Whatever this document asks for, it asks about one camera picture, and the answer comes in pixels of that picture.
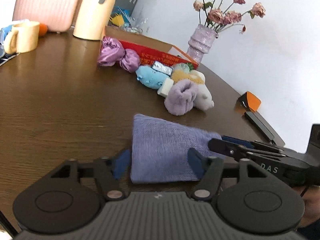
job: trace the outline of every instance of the black sleeve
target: black sleeve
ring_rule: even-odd
[[[309,240],[319,240],[320,239],[320,219],[316,222],[308,225],[305,228],[298,228],[297,232],[303,235]]]

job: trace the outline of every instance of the cardboard box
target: cardboard box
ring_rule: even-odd
[[[133,49],[140,56],[142,65],[153,65],[159,61],[167,66],[176,63],[192,64],[194,69],[198,68],[198,63],[184,53],[181,49],[172,44],[158,41],[141,34],[129,33],[119,28],[106,26],[102,37],[108,36],[119,40],[125,49]]]

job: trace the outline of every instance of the dark wood tabletop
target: dark wood tabletop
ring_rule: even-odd
[[[0,67],[0,209],[14,226],[12,203],[22,190],[66,159],[90,162],[130,147],[137,113],[237,138],[263,139],[235,108],[239,94],[205,66],[198,70],[206,77],[214,108],[205,113],[192,109],[177,117],[135,74],[119,66],[97,67],[99,46],[71,33],[50,33],[36,50]],[[133,187],[128,179],[123,184]]]

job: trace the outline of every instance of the white block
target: white block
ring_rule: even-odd
[[[197,75],[198,77],[200,77],[203,80],[203,82],[205,82],[204,74],[202,74],[201,72],[199,72],[197,70],[191,70],[190,75]]]
[[[158,95],[161,95],[166,98],[172,86],[173,80],[171,78],[166,78],[162,86],[158,89]]]

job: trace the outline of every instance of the ribbed pink case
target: ribbed pink case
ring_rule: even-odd
[[[78,0],[16,0],[12,20],[29,19],[48,26],[51,32],[65,32],[72,24]]]

